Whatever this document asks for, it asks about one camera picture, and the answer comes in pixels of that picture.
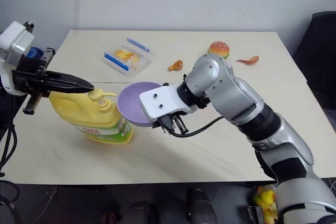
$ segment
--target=plastic bowl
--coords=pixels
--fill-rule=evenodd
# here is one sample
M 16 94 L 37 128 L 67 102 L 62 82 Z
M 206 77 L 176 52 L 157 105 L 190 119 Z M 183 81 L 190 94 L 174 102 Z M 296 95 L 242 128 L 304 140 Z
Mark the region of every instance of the plastic bowl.
M 140 127 L 151 127 L 153 122 L 149 121 L 143 111 L 139 95 L 142 92 L 160 87 L 154 82 L 137 82 L 129 85 L 118 95 L 118 110 L 130 123 Z

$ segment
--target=yellow plastic bottle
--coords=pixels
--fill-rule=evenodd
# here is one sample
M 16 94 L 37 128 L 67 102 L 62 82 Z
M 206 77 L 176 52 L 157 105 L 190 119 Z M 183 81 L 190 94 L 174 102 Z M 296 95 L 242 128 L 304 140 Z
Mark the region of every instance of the yellow plastic bottle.
M 95 88 L 88 94 L 51 92 L 49 99 L 62 119 L 90 139 L 108 144 L 127 144 L 133 134 L 131 124 L 106 96 L 117 95 Z

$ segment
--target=black cable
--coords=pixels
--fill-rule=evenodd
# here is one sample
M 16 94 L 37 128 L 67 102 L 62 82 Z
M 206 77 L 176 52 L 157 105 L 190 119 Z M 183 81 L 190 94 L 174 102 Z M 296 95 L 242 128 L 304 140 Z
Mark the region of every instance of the black cable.
M 0 160 L 0 177 L 4 177 L 5 174 L 1 172 L 2 168 L 4 167 L 4 165 L 8 162 L 8 160 L 11 158 L 11 156 L 13 155 L 16 146 L 17 146 L 17 135 L 16 135 L 16 131 L 14 129 L 14 124 L 13 124 L 13 119 L 14 119 L 14 115 L 15 115 L 15 97 L 13 95 L 7 94 L 8 95 L 8 122 L 5 125 L 2 125 L 4 132 L 6 132 L 7 130 L 7 137 L 6 137 L 6 142 L 5 142 L 5 147 L 4 147 L 4 151 L 3 154 L 1 156 L 1 160 Z M 10 140 L 13 136 L 13 144 L 12 144 L 12 148 L 10 149 L 9 153 L 9 146 L 10 146 Z M 13 204 L 13 202 L 17 201 L 18 198 L 20 197 L 20 190 L 18 188 L 17 185 L 15 185 L 12 182 L 6 181 L 6 180 L 0 180 L 0 184 L 8 184 L 10 186 L 12 186 L 15 191 L 16 191 L 16 195 L 13 198 L 13 200 L 9 200 L 7 199 L 5 196 L 0 194 L 0 205 L 4 205 L 5 207 L 7 207 L 16 224 L 22 224 L 22 219 L 21 216 L 19 214 L 19 211 L 17 210 L 17 208 L 15 207 L 15 205 Z
M 218 118 L 216 118 L 215 120 L 211 121 L 210 123 L 208 123 L 206 126 L 200 128 L 199 130 L 197 131 L 194 131 L 194 132 L 191 132 L 191 133 L 187 133 L 187 134 L 178 134 L 178 133 L 175 133 L 174 131 L 171 131 L 169 132 L 171 135 L 173 136 L 176 136 L 176 137 L 190 137 L 190 136 L 194 136 L 194 135 L 197 135 L 198 133 L 206 130 L 207 128 L 209 128 L 211 125 L 213 125 L 214 123 L 216 123 L 217 121 L 219 121 L 220 119 L 222 119 L 223 117 L 220 116 Z
M 33 224 L 35 224 L 35 223 L 42 217 L 42 215 L 45 213 L 45 211 L 47 210 L 47 208 L 48 208 L 48 206 L 49 206 L 51 200 L 53 199 L 54 194 L 56 193 L 56 191 L 57 191 L 57 186 L 55 186 L 55 189 L 54 189 L 54 191 L 52 192 L 51 196 L 49 197 L 49 200 L 48 200 L 46 206 L 44 207 L 44 209 L 43 209 L 43 211 L 40 213 L 40 215 L 33 221 Z
M 7 199 L 6 197 L 0 195 L 0 204 L 8 207 L 8 209 L 10 210 L 15 224 L 22 224 L 22 219 L 21 219 L 21 215 L 19 213 L 19 211 L 17 210 L 17 208 L 15 207 L 15 205 L 13 204 L 13 202 L 11 202 L 9 199 Z
M 11 139 L 11 134 L 13 134 L 13 146 L 12 146 L 12 149 L 10 149 L 9 154 L 7 155 L 8 147 L 9 147 L 9 143 L 10 143 L 10 139 Z M 4 165 L 8 162 L 8 160 L 11 158 L 11 156 L 13 155 L 13 153 L 16 149 L 16 146 L 17 146 L 17 135 L 16 135 L 16 131 L 14 129 L 14 125 L 12 124 L 8 128 L 5 149 L 4 149 L 4 153 L 3 153 L 3 156 L 1 158 L 1 161 L 0 161 L 0 171 L 4 167 Z
M 7 184 L 7 185 L 12 186 L 15 189 L 16 195 L 11 200 L 11 202 L 15 202 L 15 201 L 17 201 L 19 199 L 19 197 L 20 197 L 20 189 L 19 189 L 19 187 L 16 184 L 14 184 L 13 182 L 7 181 L 7 180 L 0 180 L 0 184 Z

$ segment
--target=gray wall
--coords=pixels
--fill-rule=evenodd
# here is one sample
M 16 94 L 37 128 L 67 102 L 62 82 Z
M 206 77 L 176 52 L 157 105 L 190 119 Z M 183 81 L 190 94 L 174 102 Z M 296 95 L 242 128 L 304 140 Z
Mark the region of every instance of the gray wall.
M 335 9 L 336 0 L 0 0 L 0 29 L 31 20 L 43 48 L 71 28 L 272 30 L 293 53 L 311 15 Z

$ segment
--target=wooden table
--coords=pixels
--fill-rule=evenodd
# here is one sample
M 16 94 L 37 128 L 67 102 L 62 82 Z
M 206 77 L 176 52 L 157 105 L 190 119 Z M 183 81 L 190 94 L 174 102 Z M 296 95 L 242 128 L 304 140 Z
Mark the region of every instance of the wooden table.
M 126 77 L 101 61 L 111 41 L 131 37 L 149 46 L 152 64 L 135 77 Z M 172 32 L 71 30 L 49 65 L 106 91 L 120 92 L 130 83 L 182 81 L 209 45 L 224 40 L 230 46 L 228 61 L 236 76 L 245 79 L 275 111 L 306 140 L 320 177 L 336 176 L 335 133 L 322 109 L 276 33 Z M 259 56 L 256 65 L 235 62 Z M 181 71 L 168 72 L 181 59 Z M 218 117 L 212 106 L 184 117 L 190 131 Z M 161 129 L 135 127 L 129 145 L 96 143 L 82 136 L 42 99 L 35 115 L 19 112 L 15 118 L 18 147 L 4 168 L 15 183 L 126 184 L 268 180 L 254 149 L 238 129 L 224 120 L 207 131 L 174 138 Z

